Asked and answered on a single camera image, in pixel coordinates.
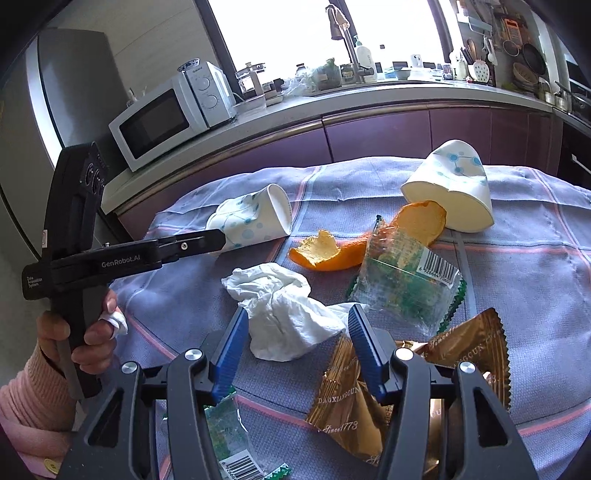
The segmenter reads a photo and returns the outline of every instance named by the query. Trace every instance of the screw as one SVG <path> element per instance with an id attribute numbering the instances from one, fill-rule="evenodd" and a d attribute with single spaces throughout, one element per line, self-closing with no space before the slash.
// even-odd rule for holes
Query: screw
<path id="1" fill-rule="evenodd" d="M 395 354 L 400 360 L 404 360 L 406 362 L 408 362 L 413 357 L 413 351 L 409 350 L 408 348 L 399 348 L 396 350 Z"/>
<path id="2" fill-rule="evenodd" d="M 462 372 L 464 372 L 465 374 L 472 374 L 476 370 L 476 367 L 474 366 L 473 363 L 462 362 L 460 364 L 460 370 L 462 370 Z"/>
<path id="3" fill-rule="evenodd" d="M 191 348 L 185 352 L 187 360 L 199 360 L 203 356 L 203 352 L 198 348 Z"/>
<path id="4" fill-rule="evenodd" d="M 132 374 L 138 369 L 138 364 L 135 362 L 126 362 L 121 366 L 121 371 L 124 374 Z"/>

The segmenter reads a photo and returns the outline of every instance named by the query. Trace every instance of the black data collection device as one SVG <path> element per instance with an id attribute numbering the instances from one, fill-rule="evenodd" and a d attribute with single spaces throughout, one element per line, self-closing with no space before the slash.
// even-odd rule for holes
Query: black data collection device
<path id="1" fill-rule="evenodd" d="M 142 369 L 124 363 L 108 385 L 70 360 L 99 317 L 110 281 L 220 250 L 226 241 L 211 230 L 91 250 L 105 177 L 94 144 L 63 150 L 47 203 L 41 261 L 22 273 L 25 298 L 49 298 L 52 311 L 70 325 L 59 352 L 71 395 L 96 396 L 57 478 L 158 480 L 155 402 L 167 400 L 175 479 L 221 480 L 204 407 L 217 404 L 234 379 L 248 336 L 242 308 L 226 330 L 211 332 L 169 364 Z M 382 405 L 398 405 L 378 480 L 421 479 L 430 398 L 443 398 L 445 405 L 439 480 L 537 479 L 517 429 L 474 365 L 441 367 L 397 349 L 388 332 L 371 327 L 359 305 L 349 313 L 349 331 L 370 392 Z"/>

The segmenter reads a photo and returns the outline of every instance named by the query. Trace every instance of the microwave oven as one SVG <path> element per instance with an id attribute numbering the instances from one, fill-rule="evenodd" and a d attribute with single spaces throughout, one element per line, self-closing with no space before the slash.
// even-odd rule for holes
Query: microwave oven
<path id="1" fill-rule="evenodd" d="M 232 120 L 234 100 L 223 72 L 209 62 L 178 72 L 109 124 L 131 171 Z"/>

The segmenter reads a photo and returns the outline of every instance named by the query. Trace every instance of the gold snack wrapper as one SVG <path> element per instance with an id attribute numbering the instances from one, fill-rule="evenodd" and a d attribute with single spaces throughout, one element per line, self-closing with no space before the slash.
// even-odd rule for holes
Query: gold snack wrapper
<path id="1" fill-rule="evenodd" d="M 488 309 L 427 343 L 396 341 L 428 362 L 455 367 L 470 361 L 482 372 L 505 408 L 509 409 L 509 354 L 505 331 L 495 309 Z M 324 373 L 306 421 L 327 433 L 341 447 L 364 462 L 377 465 L 392 411 L 369 393 L 351 340 L 342 336 Z M 441 400 L 431 400 L 429 440 L 424 477 L 437 472 L 441 438 Z"/>

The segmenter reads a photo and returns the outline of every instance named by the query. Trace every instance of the white paper cup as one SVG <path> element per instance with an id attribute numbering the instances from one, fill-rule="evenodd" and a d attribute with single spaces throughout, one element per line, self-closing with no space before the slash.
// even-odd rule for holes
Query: white paper cup
<path id="1" fill-rule="evenodd" d="M 461 140 L 450 140 L 431 152 L 401 190 L 410 203 L 433 200 L 445 208 L 446 227 L 453 230 L 482 232 L 495 223 L 480 156 Z"/>
<path id="2" fill-rule="evenodd" d="M 220 229 L 226 245 L 220 252 L 289 236 L 291 204 L 285 190 L 274 183 L 264 189 L 228 199 L 207 220 L 206 228 Z"/>

